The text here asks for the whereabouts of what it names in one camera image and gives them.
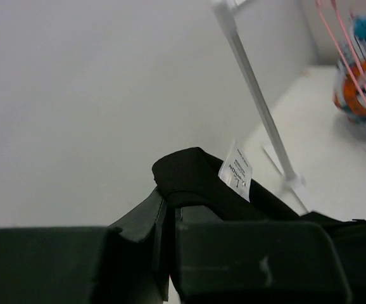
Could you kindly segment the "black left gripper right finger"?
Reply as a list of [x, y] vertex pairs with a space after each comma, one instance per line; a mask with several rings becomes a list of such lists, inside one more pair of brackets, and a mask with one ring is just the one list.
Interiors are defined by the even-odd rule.
[[335, 246], [309, 222], [175, 213], [174, 285], [183, 303], [350, 303]]

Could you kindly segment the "black shirt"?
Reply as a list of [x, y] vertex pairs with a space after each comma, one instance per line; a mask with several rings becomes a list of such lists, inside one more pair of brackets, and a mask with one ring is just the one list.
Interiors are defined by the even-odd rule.
[[243, 198], [219, 178], [222, 164], [199, 147], [176, 151], [154, 163], [154, 179], [172, 208], [174, 226], [176, 211], [186, 207], [204, 207], [223, 221], [319, 225], [333, 242], [343, 266], [351, 287], [350, 303], [366, 303], [366, 220], [340, 221], [317, 212], [298, 215], [255, 180], [249, 182], [248, 197]]

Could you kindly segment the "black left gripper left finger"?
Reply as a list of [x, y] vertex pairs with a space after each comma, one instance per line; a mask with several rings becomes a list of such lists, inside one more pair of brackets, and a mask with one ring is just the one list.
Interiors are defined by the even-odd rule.
[[0, 303], [163, 303], [157, 190], [109, 226], [0, 228]]

